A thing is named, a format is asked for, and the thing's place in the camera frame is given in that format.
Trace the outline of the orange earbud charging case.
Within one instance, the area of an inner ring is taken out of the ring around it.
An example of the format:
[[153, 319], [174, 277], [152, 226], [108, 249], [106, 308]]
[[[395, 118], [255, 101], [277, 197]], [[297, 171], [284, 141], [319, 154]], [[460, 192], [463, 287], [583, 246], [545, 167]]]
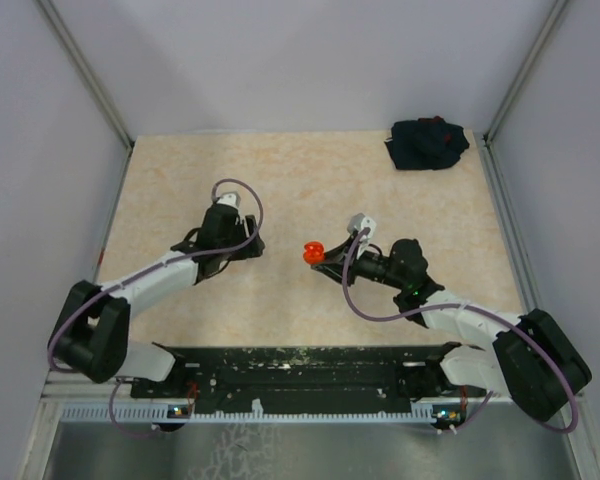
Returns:
[[324, 245], [318, 241], [311, 241], [304, 245], [303, 260], [313, 266], [325, 261]]

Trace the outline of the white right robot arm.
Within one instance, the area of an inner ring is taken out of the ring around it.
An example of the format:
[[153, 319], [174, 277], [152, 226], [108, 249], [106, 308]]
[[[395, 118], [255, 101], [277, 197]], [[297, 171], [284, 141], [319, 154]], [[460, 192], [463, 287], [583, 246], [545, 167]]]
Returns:
[[525, 414], [547, 424], [564, 406], [571, 421], [579, 420], [576, 395], [592, 379], [588, 365], [546, 311], [497, 313], [462, 299], [434, 281], [415, 239], [399, 239], [384, 255], [366, 250], [365, 237], [355, 232], [341, 245], [326, 250], [319, 242], [304, 246], [311, 269], [339, 283], [344, 291], [362, 278], [396, 289], [396, 319], [452, 333], [447, 343], [412, 375], [408, 391], [420, 399], [431, 393], [450, 395], [458, 387], [475, 387], [510, 398]]

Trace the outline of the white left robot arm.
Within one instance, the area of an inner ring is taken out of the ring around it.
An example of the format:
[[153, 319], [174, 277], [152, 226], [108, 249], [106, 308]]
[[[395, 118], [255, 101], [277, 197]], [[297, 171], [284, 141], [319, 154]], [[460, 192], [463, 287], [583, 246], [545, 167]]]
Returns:
[[261, 214], [240, 214], [220, 201], [158, 260], [117, 280], [82, 280], [66, 297], [47, 346], [50, 369], [79, 373], [96, 384], [114, 378], [145, 379], [164, 395], [181, 394], [188, 373], [176, 354], [156, 343], [130, 339], [131, 321], [169, 296], [221, 273], [232, 262], [258, 258], [265, 245]]

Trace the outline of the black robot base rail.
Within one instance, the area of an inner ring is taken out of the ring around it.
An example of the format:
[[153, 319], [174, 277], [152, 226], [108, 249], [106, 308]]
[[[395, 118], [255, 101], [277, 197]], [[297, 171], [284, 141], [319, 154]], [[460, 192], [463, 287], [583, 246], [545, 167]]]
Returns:
[[408, 413], [422, 398], [457, 395], [440, 362], [453, 343], [430, 346], [165, 347], [162, 381], [133, 376], [135, 399], [188, 398], [197, 414]]

